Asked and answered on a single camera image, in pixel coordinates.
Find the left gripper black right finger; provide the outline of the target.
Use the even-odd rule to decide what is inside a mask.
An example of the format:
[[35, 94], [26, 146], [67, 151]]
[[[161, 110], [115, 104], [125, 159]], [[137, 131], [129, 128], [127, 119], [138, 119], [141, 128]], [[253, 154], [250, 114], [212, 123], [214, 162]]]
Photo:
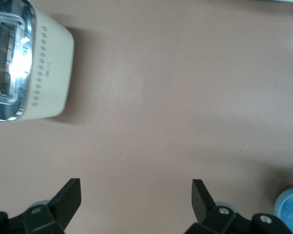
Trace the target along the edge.
[[192, 181], [191, 204], [197, 219], [187, 234], [291, 234], [278, 217], [258, 213], [248, 220], [228, 206], [217, 205], [200, 179]]

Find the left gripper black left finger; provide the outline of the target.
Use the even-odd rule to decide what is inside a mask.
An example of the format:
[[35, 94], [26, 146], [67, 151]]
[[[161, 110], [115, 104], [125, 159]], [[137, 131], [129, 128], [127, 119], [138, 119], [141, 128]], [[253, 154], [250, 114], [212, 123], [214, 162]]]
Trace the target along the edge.
[[80, 179], [72, 178], [51, 200], [33, 203], [16, 217], [0, 211], [0, 234], [63, 234], [81, 201]]

